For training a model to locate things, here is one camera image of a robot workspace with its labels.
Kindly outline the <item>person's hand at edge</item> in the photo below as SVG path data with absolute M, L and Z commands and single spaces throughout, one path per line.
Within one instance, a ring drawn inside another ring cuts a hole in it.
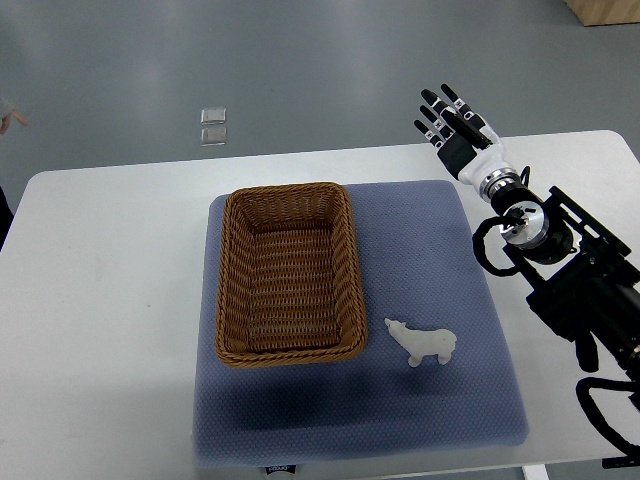
M 8 113 L 2 118 L 2 123 L 0 128 L 1 135 L 4 135 L 9 130 L 13 120 L 15 120 L 17 123 L 19 123 L 23 127 L 29 126 L 28 120 L 18 110 L 12 110 L 10 113 Z

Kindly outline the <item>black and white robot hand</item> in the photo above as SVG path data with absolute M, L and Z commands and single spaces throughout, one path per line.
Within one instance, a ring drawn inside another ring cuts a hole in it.
M 456 180 L 473 186 L 481 195 L 499 182 L 514 183 L 518 173 L 507 161 L 499 135 L 446 84 L 443 96 L 424 89 L 422 119 L 414 126 L 435 148 L 445 169 Z

